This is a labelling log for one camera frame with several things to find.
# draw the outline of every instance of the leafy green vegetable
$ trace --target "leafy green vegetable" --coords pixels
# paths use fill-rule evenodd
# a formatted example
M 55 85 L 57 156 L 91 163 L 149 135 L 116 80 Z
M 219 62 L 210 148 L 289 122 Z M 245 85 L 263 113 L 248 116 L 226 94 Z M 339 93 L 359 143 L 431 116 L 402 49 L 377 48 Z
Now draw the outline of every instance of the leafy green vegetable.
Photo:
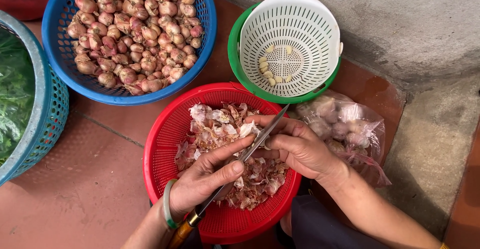
M 0 166 L 27 128 L 35 94 L 35 73 L 22 41 L 0 28 Z

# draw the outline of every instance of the red tile floor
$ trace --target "red tile floor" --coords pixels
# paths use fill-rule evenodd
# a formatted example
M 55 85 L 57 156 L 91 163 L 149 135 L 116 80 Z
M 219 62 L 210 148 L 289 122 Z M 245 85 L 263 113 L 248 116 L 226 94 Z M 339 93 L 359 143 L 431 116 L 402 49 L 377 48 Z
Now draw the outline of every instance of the red tile floor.
M 235 80 L 227 40 L 242 9 L 215 0 L 221 24 L 213 54 L 199 76 L 177 94 L 206 83 Z M 39 21 L 27 26 L 40 38 Z M 390 148 L 405 97 L 386 80 L 343 60 L 331 86 L 385 118 Z M 175 95 L 148 105 L 120 107 L 70 95 L 59 141 L 42 161 L 0 187 L 0 248 L 118 248 L 149 209 L 142 151 L 153 121 Z M 332 200 L 323 201 L 335 214 Z M 273 231 L 230 248 L 279 248 Z

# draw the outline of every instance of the peeled garlic clove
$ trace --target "peeled garlic clove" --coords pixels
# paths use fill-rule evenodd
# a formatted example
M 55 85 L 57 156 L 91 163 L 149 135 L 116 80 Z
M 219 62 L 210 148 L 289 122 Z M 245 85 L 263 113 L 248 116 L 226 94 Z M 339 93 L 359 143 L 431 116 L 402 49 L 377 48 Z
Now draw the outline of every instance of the peeled garlic clove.
M 269 79 L 268 79 L 268 83 L 270 83 L 270 86 L 273 87 L 273 86 L 275 86 L 275 83 L 276 83 L 276 82 L 275 82 L 274 79 L 269 78 Z
M 264 68 L 266 66 L 268 66 L 267 62 L 261 62 L 259 68 Z
M 287 51 L 286 54 L 288 54 L 288 55 L 292 54 L 293 48 L 292 48 L 291 45 L 287 45 L 287 46 L 285 47 L 285 49 L 286 49 L 286 51 Z
M 272 71 L 266 71 L 265 73 L 263 73 L 263 75 L 264 75 L 267 79 L 273 79 L 273 73 L 272 73 Z
M 274 45 L 274 44 L 271 44 L 271 45 L 265 50 L 265 52 L 270 53 L 270 52 L 273 51 L 273 49 L 275 49 L 275 45 Z

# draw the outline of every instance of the hand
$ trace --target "hand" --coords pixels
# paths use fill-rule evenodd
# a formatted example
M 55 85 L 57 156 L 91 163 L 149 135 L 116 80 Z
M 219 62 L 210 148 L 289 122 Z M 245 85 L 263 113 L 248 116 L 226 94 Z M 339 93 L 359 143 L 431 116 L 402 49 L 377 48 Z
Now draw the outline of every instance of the hand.
M 170 191 L 170 213 L 174 221 L 181 221 L 185 214 L 204 202 L 213 191 L 234 182 L 242 175 L 243 162 L 238 160 L 230 162 L 216 172 L 215 170 L 233 154 L 248 147 L 254 139 L 255 136 L 250 135 L 204 153 L 182 174 Z
M 273 118 L 273 115 L 255 115 L 247 117 L 245 122 L 254 120 L 265 127 Z M 279 158 L 298 173 L 319 183 L 341 169 L 343 162 L 299 120 L 281 118 L 270 136 L 265 145 L 272 150 L 258 149 L 253 157 Z

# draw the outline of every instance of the teal plastic basket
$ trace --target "teal plastic basket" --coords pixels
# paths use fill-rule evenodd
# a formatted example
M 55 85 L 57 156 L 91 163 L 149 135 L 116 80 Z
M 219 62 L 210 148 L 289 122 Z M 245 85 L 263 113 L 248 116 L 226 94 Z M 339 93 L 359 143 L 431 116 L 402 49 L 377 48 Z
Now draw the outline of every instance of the teal plastic basket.
M 20 38 L 35 71 L 35 99 L 25 133 L 14 152 L 0 167 L 0 186 L 38 163 L 57 142 L 68 116 L 67 86 L 47 62 L 34 34 L 14 17 L 0 10 L 0 29 Z

